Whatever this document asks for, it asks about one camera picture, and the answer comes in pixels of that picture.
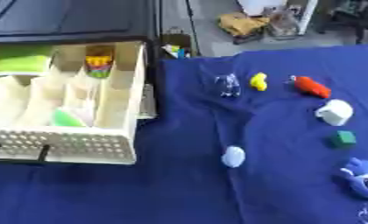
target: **concrete floor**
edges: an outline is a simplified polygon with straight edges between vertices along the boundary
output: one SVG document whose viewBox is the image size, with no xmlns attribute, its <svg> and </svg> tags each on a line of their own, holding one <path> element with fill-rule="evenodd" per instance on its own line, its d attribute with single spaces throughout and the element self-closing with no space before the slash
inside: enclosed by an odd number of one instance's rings
<svg viewBox="0 0 368 224">
<path fill-rule="evenodd" d="M 185 0 L 163 0 L 164 30 L 179 26 L 184 32 L 192 33 Z M 350 29 L 328 31 L 321 35 L 309 28 L 306 35 L 294 40 L 278 41 L 265 37 L 242 45 L 233 45 L 231 37 L 216 26 L 216 18 L 223 13 L 238 11 L 236 0 L 190 0 L 194 10 L 195 28 L 203 56 L 230 56 L 243 51 L 276 50 L 297 47 L 353 45 L 355 37 Z M 368 32 L 365 43 L 368 43 Z"/>
</svg>

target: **navy blue fabric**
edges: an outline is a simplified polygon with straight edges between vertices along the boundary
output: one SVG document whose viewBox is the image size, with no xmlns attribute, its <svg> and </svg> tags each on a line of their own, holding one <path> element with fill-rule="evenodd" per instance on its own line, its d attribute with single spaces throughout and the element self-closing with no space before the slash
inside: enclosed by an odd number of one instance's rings
<svg viewBox="0 0 368 224">
<path fill-rule="evenodd" d="M 0 224 L 357 223 L 364 201 L 333 178 L 348 157 L 368 159 L 368 45 L 245 52 L 163 62 L 161 116 L 141 122 L 133 166 L 0 164 Z M 249 78 L 268 74 L 257 92 Z M 234 73 L 238 99 L 213 89 Z M 342 128 L 314 117 L 324 100 L 298 93 L 290 75 L 311 76 L 355 115 Z M 333 150 L 325 138 L 352 130 L 357 146 Z M 220 162 L 242 146 L 237 169 Z"/>
</svg>

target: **red toy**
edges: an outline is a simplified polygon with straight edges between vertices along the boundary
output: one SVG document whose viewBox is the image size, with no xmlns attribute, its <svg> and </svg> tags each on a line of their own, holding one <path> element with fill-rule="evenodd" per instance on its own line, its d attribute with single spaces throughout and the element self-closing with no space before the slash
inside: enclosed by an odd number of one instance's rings
<svg viewBox="0 0 368 224">
<path fill-rule="evenodd" d="M 294 86 L 297 87 L 301 92 L 316 95 L 324 99 L 329 98 L 331 95 L 331 89 L 323 86 L 320 83 L 317 83 L 309 77 L 292 76 L 292 81 L 294 81 Z"/>
</svg>

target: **white foam ball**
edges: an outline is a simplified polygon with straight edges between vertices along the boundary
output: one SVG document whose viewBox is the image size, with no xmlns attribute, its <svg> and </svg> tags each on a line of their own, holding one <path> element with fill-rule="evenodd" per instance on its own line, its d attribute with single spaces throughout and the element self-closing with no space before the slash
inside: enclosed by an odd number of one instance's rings
<svg viewBox="0 0 368 224">
<path fill-rule="evenodd" d="M 245 151 L 237 146 L 229 146 L 222 156 L 222 161 L 230 168 L 237 168 L 245 161 Z"/>
</svg>

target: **yellow toy duck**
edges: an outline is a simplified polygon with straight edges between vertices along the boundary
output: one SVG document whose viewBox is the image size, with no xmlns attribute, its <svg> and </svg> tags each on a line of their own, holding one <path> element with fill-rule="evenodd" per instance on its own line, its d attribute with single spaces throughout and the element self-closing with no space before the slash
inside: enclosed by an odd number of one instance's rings
<svg viewBox="0 0 368 224">
<path fill-rule="evenodd" d="M 265 78 L 267 78 L 267 75 L 265 73 L 257 73 L 251 78 L 250 84 L 258 91 L 266 91 L 267 82 L 265 82 Z"/>
</svg>

